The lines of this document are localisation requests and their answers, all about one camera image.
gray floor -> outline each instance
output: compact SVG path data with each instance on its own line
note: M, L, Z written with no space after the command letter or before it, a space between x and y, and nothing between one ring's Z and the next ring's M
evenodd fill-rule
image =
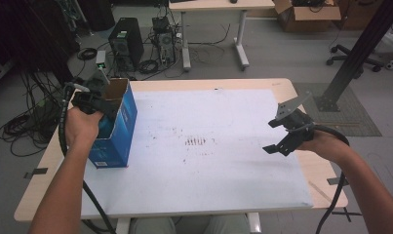
M120 14L118 16L126 13L120 9L117 11L117 14ZM149 28L142 28L142 37L145 37L148 31ZM150 80L289 78L292 82L329 83L340 68L340 62L333 66L325 65L325 61L330 57L328 47L338 33L334 27L322 33L285 33L274 19L250 19L246 24L243 44L251 66L245 71L241 71L232 47L231 35L235 35L236 31L237 26L232 25L229 36L218 44L219 48L193 46L192 57L195 58L197 52L199 59L193 61L190 72L182 73L181 64L178 63ZM106 35L108 31L96 33L92 37L83 37L82 48L97 47L106 42ZM359 31L342 31L336 42L351 47L359 35ZM191 26L189 30L189 38L195 42L213 42L223 36L224 30L220 25ZM145 49L149 55L149 47L146 46ZM387 46L380 45L373 57L388 62L393 59L393 52ZM73 74L76 74L82 62L72 58L68 65ZM88 63L81 77L89 77L93 71L94 65ZM134 75L139 80L146 77ZM383 69L374 73L366 67L361 78L353 80L350 87L383 135L350 137L351 145L367 159L393 194L393 70ZM0 127L25 110L24 95L25 89L16 70L0 81ZM31 147L29 141L21 142L17 146L20 152L33 150ZM41 156L42 153L25 158L14 157L10 153L10 144L0 139L0 234L26 233L29 224L15 221L14 212L29 183L23 175L37 166ZM358 212L359 209L348 187L345 188L345 193L349 199L348 211ZM312 233L315 232L322 214L323 211L262 213L260 221L263 233ZM177 229L179 233L194 233L196 229L189 227L189 223L204 221L203 217L196 221L186 217ZM93 233L83 225L80 226L81 233ZM367 233L367 230L359 216L352 216L352 222L348 222L343 215L332 215L327 220L323 233Z

box flap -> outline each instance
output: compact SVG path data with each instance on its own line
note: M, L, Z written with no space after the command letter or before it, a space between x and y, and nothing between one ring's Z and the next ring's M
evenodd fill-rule
M294 7L295 20L341 20L339 7Z
M274 0L275 4L275 11L278 14L283 13L284 11L288 10L293 5L291 4L290 0Z

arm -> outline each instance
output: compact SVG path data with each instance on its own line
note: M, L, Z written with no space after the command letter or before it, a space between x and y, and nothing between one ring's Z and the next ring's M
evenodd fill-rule
M313 151L339 165L370 233L393 233L393 197L358 153L334 136L319 131L299 149Z
M65 135L69 149L38 207L29 233L78 233L84 171L98 135L101 114L78 108L67 113Z

cardboard box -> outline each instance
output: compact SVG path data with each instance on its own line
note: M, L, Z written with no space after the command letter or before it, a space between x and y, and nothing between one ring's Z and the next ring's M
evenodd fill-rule
M363 30L372 20L382 0L336 0L341 12L341 20L334 24L343 30Z
M333 0L326 1L323 7L294 7L290 0L274 0L284 31L287 32L321 32L326 31L331 20L340 20L339 7Z
M111 79L104 98L120 106L109 137L97 138L89 159L97 168L127 167L138 109L128 79Z

table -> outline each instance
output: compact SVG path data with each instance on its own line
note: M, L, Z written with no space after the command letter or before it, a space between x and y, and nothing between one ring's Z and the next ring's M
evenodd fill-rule
M194 90L271 90L274 97L283 102L296 97L295 89L288 79L233 79L233 80L175 80L175 81L146 81L132 82L132 89L136 91L194 91ZM327 208L334 196L336 186L329 185L327 178L335 177L331 164L311 152L297 152L298 161L308 183L314 206L313 209ZM18 221L31 221L35 215L42 197L44 196L52 178L54 177L62 156L59 148L58 133L55 133L47 147L38 168L48 168L44 175L34 175L30 181L15 213ZM342 193L337 206L345 207L347 199ZM177 215L189 215L186 211Z
M229 0L196 0L170 3L169 8L173 12L181 12L181 52L183 57L183 69L185 71L189 71L191 68L188 39L186 34L187 24L192 22L219 23L221 21L225 23L239 22L238 36L234 40L237 53L242 64L242 70L245 70L245 68L249 66L249 62L244 47L242 46L242 36L244 34L247 11L249 9L270 9L273 7L274 3L272 0L239 0L236 4L230 3Z

